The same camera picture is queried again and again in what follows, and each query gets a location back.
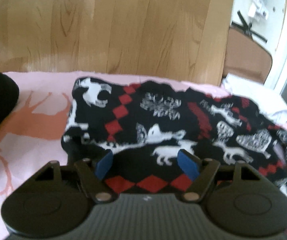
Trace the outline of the black red white patterned garment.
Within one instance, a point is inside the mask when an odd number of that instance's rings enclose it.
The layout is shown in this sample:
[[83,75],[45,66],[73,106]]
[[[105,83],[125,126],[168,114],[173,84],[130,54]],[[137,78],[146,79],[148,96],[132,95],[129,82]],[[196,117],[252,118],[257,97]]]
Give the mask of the black red white patterned garment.
[[247,162],[287,196],[287,130],[252,100],[235,95],[81,77],[61,144],[71,163],[110,150],[113,163],[104,182],[116,193],[186,190],[190,180],[177,164],[184,149],[223,165]]

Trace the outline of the pink deer print bedsheet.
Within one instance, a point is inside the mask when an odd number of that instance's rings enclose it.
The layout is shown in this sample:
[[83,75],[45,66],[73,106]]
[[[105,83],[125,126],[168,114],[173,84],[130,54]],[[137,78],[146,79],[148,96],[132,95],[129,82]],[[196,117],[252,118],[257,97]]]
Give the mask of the pink deer print bedsheet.
[[[48,161],[61,164],[60,144],[70,108],[72,85],[83,72],[9,72],[19,86],[14,111],[0,125],[0,209],[5,198]],[[8,232],[0,215],[0,239]]]

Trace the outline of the white cloth on bed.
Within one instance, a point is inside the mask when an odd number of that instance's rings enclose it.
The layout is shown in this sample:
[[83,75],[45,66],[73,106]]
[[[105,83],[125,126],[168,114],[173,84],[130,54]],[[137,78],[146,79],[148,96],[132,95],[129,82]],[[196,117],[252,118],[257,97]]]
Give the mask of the white cloth on bed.
[[221,86],[231,94],[254,101],[260,113],[273,122],[282,124],[287,121],[287,104],[276,91],[230,73],[223,78]]

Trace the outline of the brown cushioned chair back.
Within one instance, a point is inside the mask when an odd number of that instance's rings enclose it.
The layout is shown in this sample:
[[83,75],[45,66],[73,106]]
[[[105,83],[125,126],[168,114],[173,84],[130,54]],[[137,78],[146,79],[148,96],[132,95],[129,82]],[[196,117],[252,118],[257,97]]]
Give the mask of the brown cushioned chair back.
[[263,84],[272,63],[269,51],[237,29],[229,28],[223,77],[234,74]]

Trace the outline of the wood grain headboard panel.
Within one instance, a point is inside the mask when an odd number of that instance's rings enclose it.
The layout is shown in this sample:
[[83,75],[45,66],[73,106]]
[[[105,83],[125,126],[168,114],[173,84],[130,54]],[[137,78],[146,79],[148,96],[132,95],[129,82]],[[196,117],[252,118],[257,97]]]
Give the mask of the wood grain headboard panel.
[[0,71],[218,85],[233,0],[0,0]]

